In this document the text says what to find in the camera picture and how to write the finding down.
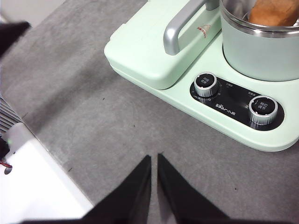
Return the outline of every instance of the bread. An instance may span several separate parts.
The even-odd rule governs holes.
[[[264,26],[293,26],[299,18],[299,0],[257,0],[249,22]]]

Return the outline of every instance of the stainless steel pot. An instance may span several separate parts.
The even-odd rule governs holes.
[[[220,0],[223,51],[238,72],[264,81],[299,78],[299,26],[248,22],[256,0]]]

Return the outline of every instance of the black control panel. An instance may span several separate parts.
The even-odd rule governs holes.
[[[190,94],[200,103],[203,103],[221,112],[222,114],[225,114],[226,116],[259,131],[273,130],[280,126],[283,122],[285,118],[285,112],[281,104],[277,102],[278,111],[273,122],[267,125],[255,124],[250,119],[249,103],[253,98],[260,96],[261,94],[245,89],[218,77],[217,82],[218,91],[210,97],[200,97],[196,91],[194,82],[191,84]],[[262,110],[261,114],[264,113],[263,115],[267,113],[267,110],[272,110],[273,103],[268,102],[268,99],[262,98],[260,100],[256,100],[255,102],[257,103],[254,103],[252,107],[256,106],[255,109],[257,111]]]

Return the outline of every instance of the silver knob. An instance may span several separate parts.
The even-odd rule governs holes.
[[[257,125],[271,124],[277,115],[278,103],[268,96],[257,96],[249,102],[250,120]]]
[[[217,77],[210,72],[204,72],[196,76],[194,86],[200,97],[211,97],[217,93],[219,88]]]

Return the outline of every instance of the appliance handle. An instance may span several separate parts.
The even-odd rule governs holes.
[[[190,0],[179,13],[170,21],[164,32],[164,49],[169,55],[176,55],[180,52],[178,46],[178,35],[186,23],[206,5],[208,11],[219,6],[219,0]]]

